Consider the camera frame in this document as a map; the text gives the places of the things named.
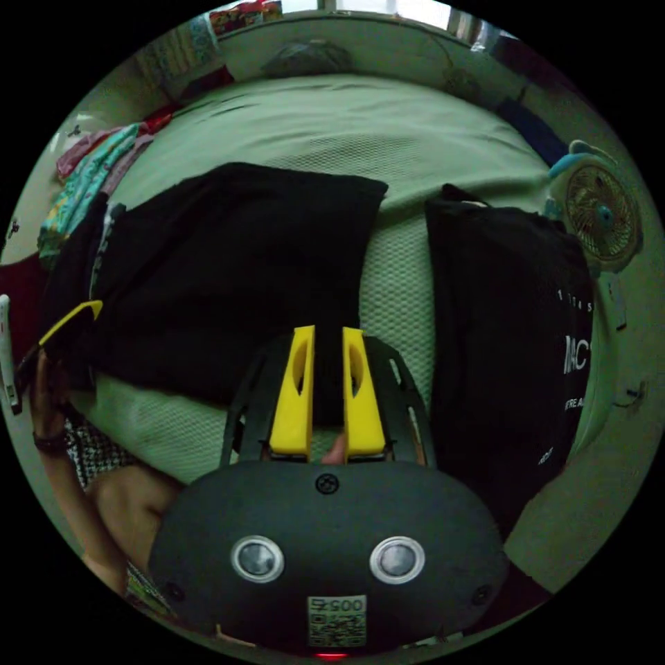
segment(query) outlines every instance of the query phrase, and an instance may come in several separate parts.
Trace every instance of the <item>red light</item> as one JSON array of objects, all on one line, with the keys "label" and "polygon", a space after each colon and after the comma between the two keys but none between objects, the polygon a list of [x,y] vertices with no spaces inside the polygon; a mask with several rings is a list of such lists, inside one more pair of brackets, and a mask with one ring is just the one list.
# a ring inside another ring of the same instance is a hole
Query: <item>red light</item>
[{"label": "red light", "polygon": [[327,660],[330,663],[335,663],[342,658],[346,658],[348,653],[317,653],[317,658],[321,660]]}]

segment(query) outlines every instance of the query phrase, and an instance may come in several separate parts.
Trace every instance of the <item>finger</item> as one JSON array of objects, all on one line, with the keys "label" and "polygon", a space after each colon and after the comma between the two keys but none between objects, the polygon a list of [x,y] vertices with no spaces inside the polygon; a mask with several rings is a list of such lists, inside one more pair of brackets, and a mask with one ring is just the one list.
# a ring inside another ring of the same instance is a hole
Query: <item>finger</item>
[{"label": "finger", "polygon": [[48,393],[48,358],[46,352],[42,349],[37,359],[37,374],[35,376],[35,388],[38,395]]},{"label": "finger", "polygon": [[328,452],[321,458],[321,464],[344,464],[346,456],[346,435],[340,434]]}]

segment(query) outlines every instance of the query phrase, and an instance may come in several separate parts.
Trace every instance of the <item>red cloth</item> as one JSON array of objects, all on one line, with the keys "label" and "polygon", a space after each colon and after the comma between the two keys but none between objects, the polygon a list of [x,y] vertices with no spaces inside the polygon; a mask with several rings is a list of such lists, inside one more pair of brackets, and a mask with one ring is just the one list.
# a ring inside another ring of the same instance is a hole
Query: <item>red cloth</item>
[{"label": "red cloth", "polygon": [[[156,134],[162,130],[171,120],[173,119],[173,113],[167,113],[159,116],[155,116],[150,120],[144,120],[143,124],[147,127],[148,134]],[[139,136],[143,133],[143,128],[139,132]]]},{"label": "red cloth", "polygon": [[197,97],[204,92],[209,92],[210,90],[215,90],[217,88],[223,88],[224,86],[235,83],[236,79],[233,78],[233,75],[228,70],[227,66],[224,65],[219,69],[206,74],[201,78],[198,78],[192,81],[181,94],[183,100],[188,100],[193,97]]},{"label": "red cloth", "polygon": [[143,119],[143,122],[150,124],[150,122],[160,120],[161,118],[164,118],[166,116],[173,117],[173,114],[176,111],[180,111],[183,108],[184,106],[182,104],[179,104],[178,102],[167,104],[166,106],[157,109],[157,111],[153,111],[149,116],[146,116]]},{"label": "red cloth", "polygon": [[39,254],[0,265],[0,293],[7,294],[10,300],[9,329],[15,367],[39,339],[39,305],[47,279],[48,273],[39,263]]}]

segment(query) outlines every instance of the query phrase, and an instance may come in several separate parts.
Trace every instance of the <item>fan grille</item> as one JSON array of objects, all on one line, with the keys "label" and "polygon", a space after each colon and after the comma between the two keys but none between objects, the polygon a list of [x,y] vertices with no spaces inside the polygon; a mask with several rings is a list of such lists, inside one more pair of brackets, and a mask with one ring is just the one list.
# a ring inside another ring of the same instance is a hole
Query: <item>fan grille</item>
[{"label": "fan grille", "polygon": [[[570,225],[586,251],[602,261],[629,259],[637,245],[638,211],[619,181],[600,166],[584,166],[570,179],[566,196]],[[612,228],[603,229],[597,206],[614,214]]]}]

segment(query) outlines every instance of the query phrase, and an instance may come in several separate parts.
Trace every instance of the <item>black cloth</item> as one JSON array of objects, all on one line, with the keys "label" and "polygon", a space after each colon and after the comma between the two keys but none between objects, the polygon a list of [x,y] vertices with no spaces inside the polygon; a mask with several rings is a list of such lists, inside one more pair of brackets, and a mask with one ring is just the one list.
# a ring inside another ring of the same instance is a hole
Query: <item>black cloth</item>
[{"label": "black cloth", "polygon": [[445,186],[426,204],[432,434],[439,468],[485,501],[507,537],[574,441],[594,292],[580,243],[560,223],[464,202],[474,200]]},{"label": "black cloth", "polygon": [[[124,212],[98,274],[95,332],[70,365],[229,404],[263,344],[316,325],[314,421],[341,425],[342,327],[360,326],[364,255],[387,189],[228,163]],[[81,302],[80,267],[103,211],[99,201],[65,246],[42,329]]]}]

